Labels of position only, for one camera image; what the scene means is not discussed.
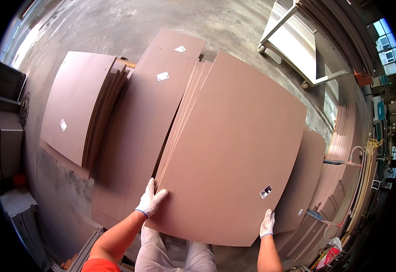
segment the person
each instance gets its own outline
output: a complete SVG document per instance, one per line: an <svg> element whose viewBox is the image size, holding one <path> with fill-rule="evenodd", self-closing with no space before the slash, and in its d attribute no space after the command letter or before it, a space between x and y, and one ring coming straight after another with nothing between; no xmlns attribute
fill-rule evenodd
<svg viewBox="0 0 396 272"><path fill-rule="evenodd" d="M187 242L189 247L185 267L176 268L168 257L159 233L143 226L145 220L153 215L162 200L167 196L166 190L154 193L154 179L150 179L139 205L127 218L106 231L92 246L88 260L82 272L119 272L117 265L124 252L133 242L141 229L142 246L137 255L135 271L154 272L215 272L212 246L200 242ZM258 253L258 272L282 272L282 265L273 239L275 213L269 209L260 226L260 251Z"/></svg>

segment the concrete floor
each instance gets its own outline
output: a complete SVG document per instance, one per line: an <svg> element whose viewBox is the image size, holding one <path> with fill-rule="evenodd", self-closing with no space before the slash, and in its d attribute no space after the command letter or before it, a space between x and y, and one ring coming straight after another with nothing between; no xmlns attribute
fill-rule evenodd
<svg viewBox="0 0 396 272"><path fill-rule="evenodd" d="M39 147L48 95L68 51L110 54L137 63L161 28L178 30L207 41L204 60L213 61L221 49L281 84L308 107L305 124L319 132L327 145L337 105L348 102L357 103L366 137L371 120L370 102L364 101L353 76L303 90L303 79L287 63L278 64L269 55L257 53L273 3L273 0L63 0L45 13L27 39L18 66L27 74L25 93L31 93L23 145L25 170L30 192L39 204L41 236L52 258L59 263L71 258L98 226L91 220L93 180L79 178ZM326 59L328 66L337 69L336 58L330 58ZM183 254L182 242L175 239L168 237L171 240L168 249L179 258ZM128 252L131 259L137 254L139 237L133 246ZM250 248L214 246L219 271L254 271L258 248L258 240Z"/></svg>

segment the leg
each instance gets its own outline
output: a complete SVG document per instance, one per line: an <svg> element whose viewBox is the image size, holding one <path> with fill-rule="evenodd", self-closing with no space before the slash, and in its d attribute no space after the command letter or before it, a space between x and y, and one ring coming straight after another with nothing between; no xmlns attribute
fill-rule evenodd
<svg viewBox="0 0 396 272"><path fill-rule="evenodd" d="M142 247L136 259L136 272L166 272L178 270L173 267L168 256L168 251L157 231L142 226L140 240Z"/></svg>
<svg viewBox="0 0 396 272"><path fill-rule="evenodd" d="M216 272L212 246L199 242L188 241L189 252L187 253L186 266L190 272Z"/></svg>

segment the metal frame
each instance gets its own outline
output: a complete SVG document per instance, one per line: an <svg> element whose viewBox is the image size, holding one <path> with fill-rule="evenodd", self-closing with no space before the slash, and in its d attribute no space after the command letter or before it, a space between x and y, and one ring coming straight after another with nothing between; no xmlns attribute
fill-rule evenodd
<svg viewBox="0 0 396 272"><path fill-rule="evenodd" d="M270 41L269 38L274 34L292 15L295 14L295 12L299 12L305 19L307 19L312 25L316 26L314 22L308 18L308 16L303 13L298 7L297 7L297 0L293 1L293 5L288 11L278 20L276 25L269 31L269 33L260 41L260 44L257 47L257 51L259 53L264 53L266 48L271 49L273 52L275 52L279 57L281 57L285 62L287 62L296 72L298 72L303 78L304 82L302 84L302 87L304 89L308 88L309 86L317 86L319 84L325 83L330 80L334 80L336 78L342 77L344 75L351 74L351 71L347 65L347 63L344 61L343 57L341 56L340 52L336 49L335 46L332 45L332 42L328 39L326 35L323 34L323 31L321 31L322 36L328 41L328 44L331 45L333 50L337 53L337 56L340 58L342 61L343 65L345 66L345 69L340 70L338 72L332 73L330 75L311 80L307 76L305 76L304 73L302 73L296 65L294 65L288 57L286 57L276 46L274 46Z"/></svg>

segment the orange shirt sleeve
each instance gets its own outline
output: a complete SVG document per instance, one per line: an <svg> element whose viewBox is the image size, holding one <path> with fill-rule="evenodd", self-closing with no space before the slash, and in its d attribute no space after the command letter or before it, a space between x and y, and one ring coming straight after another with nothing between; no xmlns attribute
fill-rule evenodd
<svg viewBox="0 0 396 272"><path fill-rule="evenodd" d="M94 258L85 262L81 272L121 272L121 269L109 260Z"/></svg>

